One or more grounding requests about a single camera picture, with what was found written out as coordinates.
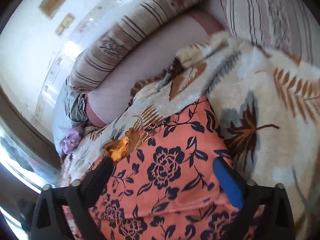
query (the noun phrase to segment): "beige blanket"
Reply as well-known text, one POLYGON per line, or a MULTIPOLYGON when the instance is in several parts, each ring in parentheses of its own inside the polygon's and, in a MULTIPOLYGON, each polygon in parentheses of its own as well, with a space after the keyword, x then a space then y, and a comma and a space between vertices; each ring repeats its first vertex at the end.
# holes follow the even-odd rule
POLYGON ((144 87, 121 117, 80 142, 63 164, 61 186, 82 177, 103 145, 130 127, 146 127, 205 94, 238 171, 260 185, 285 185, 297 239, 305 239, 320 217, 319 68, 227 32, 178 51, 177 59, 181 75, 144 87))

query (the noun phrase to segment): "brown maple leaf print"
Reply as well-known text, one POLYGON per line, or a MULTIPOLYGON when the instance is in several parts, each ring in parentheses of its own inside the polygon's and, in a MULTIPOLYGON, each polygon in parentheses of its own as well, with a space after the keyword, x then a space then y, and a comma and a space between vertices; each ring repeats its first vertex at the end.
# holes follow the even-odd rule
POLYGON ((238 159, 241 154, 244 154, 244 166, 243 171, 245 170, 247 155, 251 154, 251 160, 253 163, 254 151, 257 145, 257 131, 267 127, 273 127, 279 129, 279 126, 274 124, 266 124, 260 127, 257 127, 256 120, 256 110, 254 107, 254 101, 252 102, 252 111, 250 111, 249 104, 247 109, 242 113, 242 119, 240 119, 242 126, 236 127, 231 121, 230 128, 227 128, 227 131, 234 136, 226 139, 225 143, 230 152, 232 158, 238 156, 238 159))

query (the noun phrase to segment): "striped fabric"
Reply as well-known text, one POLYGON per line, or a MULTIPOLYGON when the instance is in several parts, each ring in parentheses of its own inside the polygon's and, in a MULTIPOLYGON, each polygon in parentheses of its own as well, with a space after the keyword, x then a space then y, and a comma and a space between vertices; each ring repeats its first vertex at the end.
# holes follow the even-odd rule
POLYGON ((320 67, 320 26, 302 0, 221 0, 231 33, 320 67))
POLYGON ((201 0, 145 0, 79 55, 70 75, 74 91, 94 90, 153 31, 201 0))

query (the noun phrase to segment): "silver screw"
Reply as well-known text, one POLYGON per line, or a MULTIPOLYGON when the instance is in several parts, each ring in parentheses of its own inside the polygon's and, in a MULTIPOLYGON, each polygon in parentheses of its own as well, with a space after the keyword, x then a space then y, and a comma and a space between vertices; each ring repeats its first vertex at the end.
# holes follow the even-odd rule
POLYGON ((79 179, 76 179, 71 183, 72 187, 78 187, 81 184, 81 181, 79 179))
POLYGON ((284 189, 284 185, 283 185, 282 183, 278 183, 276 186, 277 186, 279 189, 284 189))
POLYGON ((254 186, 254 185, 256 185, 256 182, 253 179, 249 179, 249 180, 247 180, 247 185, 254 186))
POLYGON ((50 184, 46 184, 43 186, 43 190, 48 190, 49 188, 51 188, 51 185, 50 184))

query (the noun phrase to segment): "floral fabric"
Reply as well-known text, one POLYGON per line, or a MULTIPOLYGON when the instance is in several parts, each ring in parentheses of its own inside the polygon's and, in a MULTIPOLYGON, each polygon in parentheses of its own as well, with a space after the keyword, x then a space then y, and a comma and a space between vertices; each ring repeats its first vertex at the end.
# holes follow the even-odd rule
POLYGON ((150 132, 153 137, 116 165, 89 210, 95 223, 107 239, 220 239, 238 209, 212 170, 216 157, 232 160, 207 97, 145 128, 141 137, 150 132))

